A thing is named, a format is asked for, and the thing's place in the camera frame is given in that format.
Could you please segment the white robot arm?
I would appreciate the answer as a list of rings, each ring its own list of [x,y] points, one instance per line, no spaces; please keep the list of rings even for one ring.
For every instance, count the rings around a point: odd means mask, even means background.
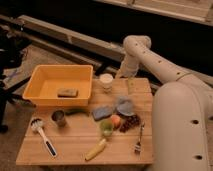
[[[211,171],[206,120],[213,88],[151,50],[147,36],[127,36],[118,75],[133,77],[141,65],[161,83],[152,103],[153,171]]]

